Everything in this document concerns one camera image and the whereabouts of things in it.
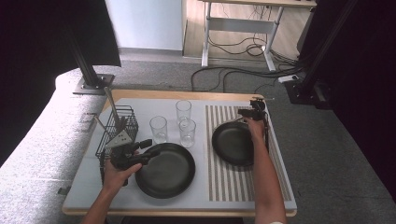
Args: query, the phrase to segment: desk leg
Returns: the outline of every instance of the desk leg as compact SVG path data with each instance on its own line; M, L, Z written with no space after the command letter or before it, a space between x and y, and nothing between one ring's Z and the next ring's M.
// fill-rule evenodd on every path
M267 45L265 46L265 49L263 50L264 51L263 54L264 54L264 57L265 57L265 61L267 61L268 69L270 71L275 71L276 70L275 66L274 66L274 62L273 62L272 57L271 57L270 50L271 50L272 44L274 42L276 30L277 30L277 27L279 26L279 22L280 22L280 18L282 17L282 13L283 13L283 7L280 7L279 11L277 12L276 20L274 21L274 26L273 26L273 29L271 31L271 34L268 35L269 39L268 39Z
M212 3L207 3L207 15L206 15L206 23L205 23L205 42L204 48L202 49L202 67L207 67L207 61L209 58L209 23L210 23L210 10L212 9Z

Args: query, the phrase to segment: striped mat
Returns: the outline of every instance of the striped mat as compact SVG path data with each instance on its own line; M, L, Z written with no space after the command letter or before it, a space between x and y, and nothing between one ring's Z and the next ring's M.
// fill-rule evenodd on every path
M252 202L254 201L253 171L252 166L239 167L223 161L214 151L211 143L214 128L224 121L235 119L238 109L249 109L246 106L206 105L206 147L207 158L207 197L210 202ZM276 168L283 198L290 201L291 196L287 187L286 177L277 154L274 142L274 133L270 122L269 150L270 158Z

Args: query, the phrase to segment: human arm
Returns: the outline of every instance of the human arm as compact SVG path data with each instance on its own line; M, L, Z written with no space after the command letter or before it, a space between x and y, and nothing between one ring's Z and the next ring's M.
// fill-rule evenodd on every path
M280 190L276 169L269 157L263 141L264 122L245 118L254 146L254 189L256 223L269 224L282 222L286 224L285 204Z
M117 195L120 188L122 187L124 180L138 171L141 167L142 164L138 163L134 166L131 166L128 170L120 171L117 170L113 164L111 164L110 160L106 160L105 181L103 187L81 223L105 223L107 210L110 207L113 198Z

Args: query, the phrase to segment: white wall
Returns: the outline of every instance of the white wall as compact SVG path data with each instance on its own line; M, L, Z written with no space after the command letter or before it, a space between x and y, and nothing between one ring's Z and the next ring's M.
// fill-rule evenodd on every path
M106 0L120 48L183 49L183 0Z

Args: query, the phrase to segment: forearm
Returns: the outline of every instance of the forearm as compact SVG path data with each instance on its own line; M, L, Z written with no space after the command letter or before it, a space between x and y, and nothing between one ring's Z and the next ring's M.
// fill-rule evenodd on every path
M286 223L285 205L276 169L262 137L254 138L253 144L256 220L260 220L262 223L273 221Z
M102 189L81 223L82 224L105 223L107 210L110 207L111 201L116 196L116 194L117 192Z

